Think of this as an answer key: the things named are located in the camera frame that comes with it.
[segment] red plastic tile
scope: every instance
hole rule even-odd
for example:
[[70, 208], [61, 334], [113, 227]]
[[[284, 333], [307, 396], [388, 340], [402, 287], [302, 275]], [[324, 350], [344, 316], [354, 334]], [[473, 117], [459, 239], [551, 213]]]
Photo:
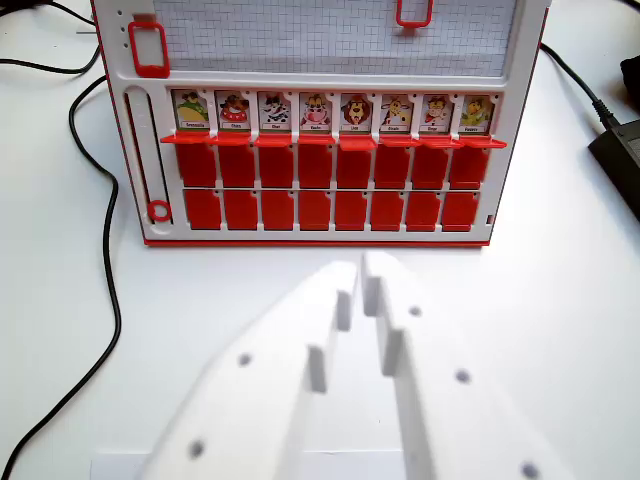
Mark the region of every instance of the red plastic tile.
[[220, 175], [225, 187], [253, 187], [255, 166], [253, 152], [247, 146], [219, 146]]
[[185, 190], [184, 202], [192, 230], [220, 230], [220, 199], [213, 190]]
[[216, 162], [205, 144], [176, 145], [178, 169], [185, 187], [215, 187]]
[[300, 191], [298, 217], [300, 230], [329, 230], [331, 199], [323, 191]]
[[480, 188], [489, 163], [489, 155], [478, 148], [464, 147], [453, 152], [449, 182], [453, 189]]
[[449, 154], [446, 150], [416, 148], [411, 181], [413, 188], [439, 190], [447, 174]]
[[409, 195], [405, 224], [408, 232], [432, 232], [440, 213], [440, 199], [435, 193], [413, 192]]
[[263, 187], [290, 188], [293, 182], [293, 151], [289, 147], [258, 149]]
[[258, 227], [258, 199], [246, 190], [226, 190], [224, 211], [229, 230], [256, 230]]
[[442, 209], [442, 230], [468, 232], [476, 218], [478, 199], [473, 193], [448, 193]]
[[338, 151], [338, 188], [367, 188], [371, 152]]
[[331, 150], [328, 146], [298, 145], [298, 180], [300, 188], [329, 188]]
[[371, 200], [371, 229], [397, 232], [402, 222], [404, 199], [398, 192], [374, 192]]
[[409, 171], [409, 150], [378, 146], [373, 178], [376, 188], [404, 188]]
[[364, 230], [367, 197], [363, 192], [336, 192], [336, 230]]
[[263, 190], [262, 223], [265, 230], [293, 230], [293, 198], [282, 190]]

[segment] grid paper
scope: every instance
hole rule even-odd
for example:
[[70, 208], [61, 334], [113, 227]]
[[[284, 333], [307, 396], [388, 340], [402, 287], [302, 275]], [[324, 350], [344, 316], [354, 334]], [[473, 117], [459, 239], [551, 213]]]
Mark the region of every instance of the grid paper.
[[[404, 0], [402, 18], [425, 18]], [[403, 29], [395, 0], [154, 0], [171, 68], [499, 77], [517, 0], [434, 0]]]

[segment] red clip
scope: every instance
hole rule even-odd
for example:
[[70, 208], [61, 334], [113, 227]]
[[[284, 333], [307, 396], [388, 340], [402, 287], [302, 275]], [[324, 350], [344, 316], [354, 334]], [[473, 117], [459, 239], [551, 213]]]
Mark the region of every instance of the red clip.
[[402, 0], [398, 0], [398, 6], [396, 8], [396, 22], [398, 25], [405, 28], [422, 28], [431, 23], [431, 10], [433, 9], [433, 0], [426, 0], [428, 2], [427, 18], [423, 21], [409, 22], [402, 20]]
[[[163, 65], [141, 65], [138, 60], [138, 48], [136, 47], [135, 29], [158, 30], [162, 43]], [[167, 50], [167, 37], [164, 34], [164, 27], [157, 22], [131, 22], [129, 24], [129, 40], [131, 41], [131, 53], [133, 55], [133, 65], [138, 76], [143, 78], [168, 78], [171, 68], [169, 66], [169, 51]]]

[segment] white plastic part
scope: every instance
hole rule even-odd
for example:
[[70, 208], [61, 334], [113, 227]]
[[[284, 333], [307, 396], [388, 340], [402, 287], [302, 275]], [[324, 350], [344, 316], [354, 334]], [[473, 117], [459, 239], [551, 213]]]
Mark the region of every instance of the white plastic part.
[[407, 480], [573, 479], [469, 355], [450, 319], [400, 262], [363, 259], [365, 314], [376, 317], [382, 373], [393, 377]]
[[141, 480], [284, 480], [312, 393], [327, 391], [356, 266], [335, 262], [276, 303], [202, 373]]

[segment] black cable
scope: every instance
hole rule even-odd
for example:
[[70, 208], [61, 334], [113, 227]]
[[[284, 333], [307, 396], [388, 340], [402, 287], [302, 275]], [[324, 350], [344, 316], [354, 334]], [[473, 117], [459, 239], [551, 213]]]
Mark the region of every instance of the black cable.
[[50, 7], [55, 7], [57, 9], [62, 10], [65, 13], [68, 13], [71, 16], [76, 17], [78, 20], [88, 23], [89, 25], [95, 25], [95, 23], [92, 22], [91, 20], [84, 18], [82, 15], [77, 14], [70, 8], [65, 7], [64, 5], [60, 5], [58, 2], [54, 2], [53, 0], [44, 1], [44, 2], [34, 2], [33, 4], [27, 4], [27, 5], [11, 5], [11, 6], [5, 7], [3, 10], [0, 10], [0, 18], [4, 17], [5, 15], [9, 15], [10, 13], [17, 12], [19, 10], [26, 10], [27, 8], [35, 8], [39, 5], [49, 5]]
[[589, 86], [584, 82], [584, 80], [580, 78], [580, 75], [574, 72], [573, 69], [569, 65], [567, 65], [564, 60], [562, 60], [562, 57], [560, 57], [560, 55], [558, 55], [551, 47], [544, 43], [540, 43], [540, 50], [553, 58], [555, 62], [560, 66], [560, 68], [562, 68], [567, 73], [567, 75], [573, 78], [573, 80], [580, 86], [580, 88], [584, 90], [584, 92], [591, 99], [591, 104], [598, 113], [600, 122], [607, 130], [611, 129], [611, 127], [620, 125], [620, 122], [618, 122], [613, 113], [609, 111], [604, 102], [600, 100], [595, 93], [593, 93], [593, 90], [591, 90]]
[[93, 52], [93, 56], [89, 63], [87, 63], [84, 67], [80, 68], [59, 68], [59, 67], [50, 67], [49, 65], [42, 65], [40, 63], [26, 62], [24, 60], [14, 60], [12, 58], [0, 58], [0, 65], [18, 65], [19, 67], [27, 67], [27, 68], [35, 68], [36, 70], [44, 70], [45, 72], [51, 73], [63, 73], [65, 75], [82, 75], [87, 73], [91, 67], [96, 63], [98, 57], [100, 56], [100, 47], [96, 47], [96, 51]]
[[86, 157], [86, 159], [93, 165], [96, 170], [105, 175], [111, 181], [111, 197], [109, 198], [109, 204], [107, 206], [107, 212], [104, 217], [104, 226], [102, 228], [102, 260], [104, 262], [104, 272], [107, 278], [107, 288], [109, 289], [109, 297], [111, 299], [111, 306], [113, 307], [113, 316], [115, 320], [115, 328], [113, 331], [113, 336], [111, 337], [111, 341], [109, 345], [102, 353], [100, 358], [93, 364], [93, 366], [89, 369], [89, 371], [80, 379], [76, 385], [69, 390], [69, 392], [60, 400], [49, 413], [47, 413], [42, 420], [40, 420], [31, 430], [27, 432], [27, 434], [22, 437], [22, 439], [18, 442], [16, 447], [11, 452], [9, 460], [7, 461], [6, 466], [4, 467], [4, 471], [2, 473], [2, 480], [9, 480], [11, 476], [11, 471], [20, 455], [22, 449], [25, 447], [27, 443], [44, 427], [47, 423], [53, 419], [60, 410], [64, 408], [64, 406], [71, 400], [81, 389], [84, 387], [91, 377], [100, 369], [100, 367], [104, 364], [104, 362], [109, 358], [111, 352], [113, 352], [116, 344], [118, 343], [118, 339], [120, 338], [120, 332], [122, 331], [122, 317], [120, 315], [120, 305], [118, 303], [118, 295], [116, 293], [115, 283], [113, 281], [113, 271], [111, 269], [111, 256], [109, 254], [109, 232], [111, 230], [111, 219], [113, 217], [113, 210], [116, 205], [116, 199], [118, 198], [118, 181], [113, 176], [111, 172], [105, 169], [102, 165], [100, 165], [96, 160], [91, 156], [91, 154], [87, 151], [87, 149], [82, 144], [80, 137], [78, 137], [78, 132], [76, 131], [75, 125], [75, 113], [76, 109], [80, 102], [82, 102], [86, 96], [93, 91], [98, 85], [104, 82], [106, 79], [106, 75], [103, 75], [91, 85], [89, 85], [79, 96], [75, 99], [71, 108], [69, 109], [69, 128], [71, 129], [71, 135], [76, 142], [76, 145], [82, 152], [82, 154]]

